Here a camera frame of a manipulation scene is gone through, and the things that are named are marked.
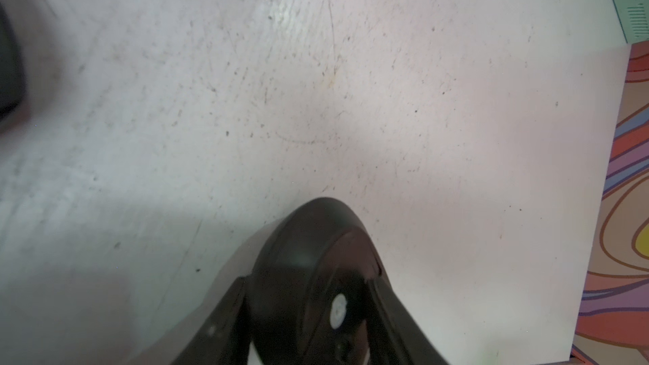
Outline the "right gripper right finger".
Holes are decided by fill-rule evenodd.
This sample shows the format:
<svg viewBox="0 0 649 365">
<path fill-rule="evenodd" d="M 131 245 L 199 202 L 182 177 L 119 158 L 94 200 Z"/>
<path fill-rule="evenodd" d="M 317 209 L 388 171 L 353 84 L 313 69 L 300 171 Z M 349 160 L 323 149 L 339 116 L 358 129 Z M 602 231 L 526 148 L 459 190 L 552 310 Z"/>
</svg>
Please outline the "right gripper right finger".
<svg viewBox="0 0 649 365">
<path fill-rule="evenodd" d="M 366 323 L 370 363 L 448 364 L 382 278 L 367 282 Z"/>
</svg>

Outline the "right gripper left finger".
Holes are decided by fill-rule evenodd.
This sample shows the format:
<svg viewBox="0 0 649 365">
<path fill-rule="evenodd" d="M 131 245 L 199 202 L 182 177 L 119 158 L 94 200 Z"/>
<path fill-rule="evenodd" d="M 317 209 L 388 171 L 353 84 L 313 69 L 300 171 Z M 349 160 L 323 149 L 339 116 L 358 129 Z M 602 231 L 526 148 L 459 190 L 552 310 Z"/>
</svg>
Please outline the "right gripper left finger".
<svg viewBox="0 0 649 365">
<path fill-rule="evenodd" d="M 238 277 L 173 365 L 247 364 L 251 342 L 247 277 Z"/>
</svg>

